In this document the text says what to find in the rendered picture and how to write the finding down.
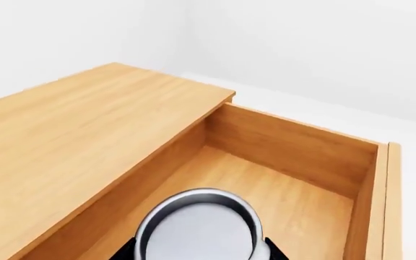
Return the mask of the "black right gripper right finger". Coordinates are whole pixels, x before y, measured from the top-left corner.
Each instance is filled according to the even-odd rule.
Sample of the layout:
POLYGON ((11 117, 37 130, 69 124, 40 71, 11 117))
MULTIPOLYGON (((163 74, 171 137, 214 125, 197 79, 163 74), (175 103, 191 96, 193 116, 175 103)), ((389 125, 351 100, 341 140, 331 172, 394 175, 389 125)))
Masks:
POLYGON ((265 238, 264 242, 267 244, 270 250, 269 260, 289 260, 288 257, 270 240, 270 238, 265 238))

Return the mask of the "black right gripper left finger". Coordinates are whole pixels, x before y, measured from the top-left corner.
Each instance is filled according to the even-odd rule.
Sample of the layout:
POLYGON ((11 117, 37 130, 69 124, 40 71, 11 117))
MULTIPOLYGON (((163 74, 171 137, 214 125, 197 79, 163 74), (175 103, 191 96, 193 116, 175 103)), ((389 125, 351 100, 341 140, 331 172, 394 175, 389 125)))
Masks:
POLYGON ((131 238, 109 260, 135 260, 135 244, 136 238, 131 238))

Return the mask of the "silver metal cup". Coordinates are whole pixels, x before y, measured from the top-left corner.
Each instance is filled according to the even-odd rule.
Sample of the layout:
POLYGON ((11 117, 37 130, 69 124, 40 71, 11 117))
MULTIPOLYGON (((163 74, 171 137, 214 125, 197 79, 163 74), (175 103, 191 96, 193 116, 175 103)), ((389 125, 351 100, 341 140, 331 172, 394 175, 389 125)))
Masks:
POLYGON ((216 188, 195 188, 154 207, 135 234, 134 260, 270 260, 253 207, 216 188))

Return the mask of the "open wooden drawer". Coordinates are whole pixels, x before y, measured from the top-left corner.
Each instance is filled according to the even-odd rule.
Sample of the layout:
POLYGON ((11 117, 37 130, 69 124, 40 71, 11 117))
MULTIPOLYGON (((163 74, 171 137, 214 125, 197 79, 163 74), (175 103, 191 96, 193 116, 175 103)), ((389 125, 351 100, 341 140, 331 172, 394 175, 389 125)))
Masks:
POLYGON ((242 196, 290 260, 403 260, 401 147, 226 103, 21 260, 109 260, 182 190, 242 196))

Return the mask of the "wooden cabinet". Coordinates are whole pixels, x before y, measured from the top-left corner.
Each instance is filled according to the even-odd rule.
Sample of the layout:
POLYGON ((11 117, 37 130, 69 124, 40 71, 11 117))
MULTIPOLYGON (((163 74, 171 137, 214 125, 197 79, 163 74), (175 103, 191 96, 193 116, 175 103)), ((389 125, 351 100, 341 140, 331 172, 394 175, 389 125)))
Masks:
POLYGON ((0 260, 19 260, 235 92, 119 63, 0 99, 0 260))

